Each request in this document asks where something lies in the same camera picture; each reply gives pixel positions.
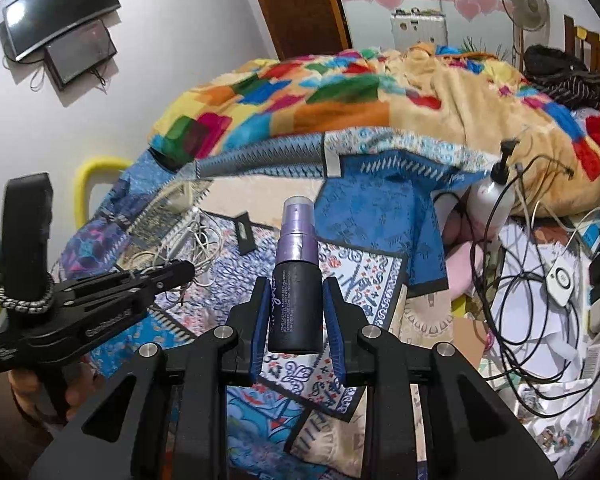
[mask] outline standing fan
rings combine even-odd
[[[525,31],[539,30],[549,19],[549,4],[546,0],[502,0],[509,19],[513,22],[513,64],[516,55],[520,56],[520,72],[523,69],[523,54],[525,51]],[[516,49],[516,28],[520,49]]]

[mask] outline metal screw head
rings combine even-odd
[[[381,333],[382,331],[375,325],[367,325],[362,327],[362,335],[364,337],[368,337],[369,339],[380,337]]]
[[[138,350],[138,353],[142,357],[152,357],[156,354],[157,351],[158,345],[156,343],[144,343]]]
[[[451,357],[456,353],[456,347],[451,343],[440,343],[436,346],[436,351],[442,355],[442,357]]]
[[[234,329],[229,325],[220,325],[214,330],[214,336],[218,339],[227,339],[228,337],[231,337],[233,333]]]

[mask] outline fan grille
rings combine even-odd
[[[539,30],[549,17],[546,0],[502,0],[511,21],[523,30]]]

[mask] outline finger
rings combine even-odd
[[[102,385],[105,383],[106,379],[104,377],[104,375],[96,373],[93,376],[93,387],[98,390],[102,387]]]
[[[18,368],[8,372],[13,391],[21,396],[33,396],[40,389],[40,380],[31,370]]]
[[[74,418],[76,413],[78,413],[78,408],[69,408],[66,410],[66,420],[71,420]]]
[[[34,398],[23,397],[16,393],[16,391],[13,392],[13,396],[16,398],[16,402],[18,403],[23,412],[27,413],[27,415],[29,415],[30,417],[38,420],[38,410],[36,409],[36,401]]]
[[[69,406],[80,406],[89,395],[95,392],[94,370],[85,363],[80,363],[80,374],[69,384],[64,398]]]

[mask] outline purple spray cap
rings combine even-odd
[[[292,260],[318,264],[314,203],[305,196],[289,197],[282,206],[276,264]]]

